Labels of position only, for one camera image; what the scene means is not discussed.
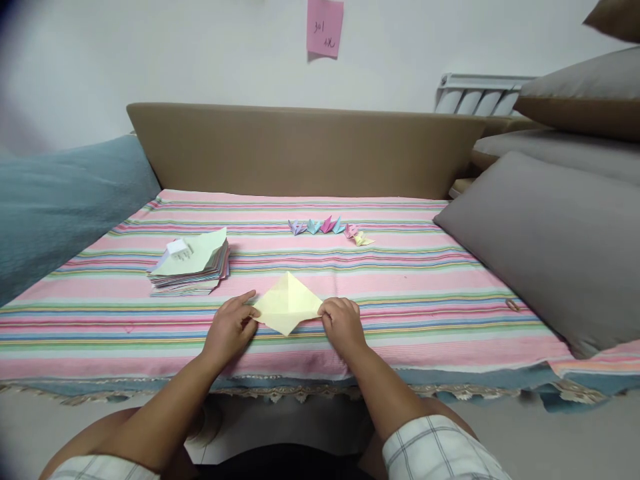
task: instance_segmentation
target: radiator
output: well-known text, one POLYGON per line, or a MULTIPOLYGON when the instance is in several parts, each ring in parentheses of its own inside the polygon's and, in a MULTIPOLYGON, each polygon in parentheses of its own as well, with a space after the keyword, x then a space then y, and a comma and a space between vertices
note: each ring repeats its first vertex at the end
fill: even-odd
POLYGON ((435 112, 480 117, 520 115, 513 110, 520 88, 535 78, 446 73, 438 86, 435 112))

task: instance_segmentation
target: pink striped cloth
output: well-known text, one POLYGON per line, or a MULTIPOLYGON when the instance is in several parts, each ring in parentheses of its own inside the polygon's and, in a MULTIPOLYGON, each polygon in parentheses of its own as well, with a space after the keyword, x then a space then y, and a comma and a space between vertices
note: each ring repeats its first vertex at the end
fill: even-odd
MULTIPOLYGON (((268 290, 286 271, 320 298, 358 302, 367 342, 396 369, 486 373, 547 362, 570 372, 638 374, 640 342, 577 361, 567 346, 433 223, 446 202, 250 197, 164 190, 130 219, 0 309, 0 378, 157 378, 202 348, 226 299, 268 290), (303 233, 287 220, 341 216, 375 243, 303 233), (166 244, 226 227, 229 278, 206 297, 150 297, 146 270, 166 244), (512 299, 520 312, 510 310, 512 299)), ((260 325, 226 377, 346 379, 321 322, 289 337, 260 325)))

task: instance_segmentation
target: checkered shirt sleeve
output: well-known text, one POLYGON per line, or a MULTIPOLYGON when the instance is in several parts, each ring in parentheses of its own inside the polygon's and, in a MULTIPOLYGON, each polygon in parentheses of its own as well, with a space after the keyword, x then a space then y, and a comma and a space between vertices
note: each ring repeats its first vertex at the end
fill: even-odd
POLYGON ((160 475, 137 463, 110 455, 73 457, 62 463, 49 480, 159 480, 160 475))
POLYGON ((382 453, 389 480, 510 480, 478 440, 442 415, 408 422, 382 453))

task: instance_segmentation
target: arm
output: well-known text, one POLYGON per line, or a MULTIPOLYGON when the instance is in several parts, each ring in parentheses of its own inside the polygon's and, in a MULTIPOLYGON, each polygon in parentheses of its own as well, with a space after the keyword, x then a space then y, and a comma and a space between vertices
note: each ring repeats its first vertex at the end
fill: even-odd
POLYGON ((216 312, 202 353, 190 361, 134 416, 96 448, 95 454, 131 460, 162 472, 182 445, 209 389, 226 364, 253 337, 259 312, 244 303, 250 291, 226 301, 216 312))
POLYGON ((348 299, 326 300, 318 315, 333 348, 353 372, 365 399, 375 430, 386 441, 404 424, 420 417, 444 415, 477 438, 456 412, 436 399, 420 399, 407 384, 369 348, 360 322, 360 307, 348 299))

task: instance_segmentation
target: gray cushion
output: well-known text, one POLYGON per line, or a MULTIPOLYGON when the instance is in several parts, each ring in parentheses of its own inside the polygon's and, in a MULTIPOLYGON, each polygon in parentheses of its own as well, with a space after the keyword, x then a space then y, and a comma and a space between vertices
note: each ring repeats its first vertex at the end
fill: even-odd
POLYGON ((640 186, 640 144, 558 130, 527 130, 478 140, 471 160, 486 169, 510 151, 640 186))
POLYGON ((525 84, 513 108, 560 130, 640 141, 640 47, 608 53, 525 84))
POLYGON ((584 24, 605 35, 640 43, 640 2, 638 0, 600 0, 584 24))
POLYGON ((435 222, 589 358, 640 339, 640 189, 511 152, 435 222))
POLYGON ((132 135, 0 161, 0 305, 126 220, 160 192, 132 135))

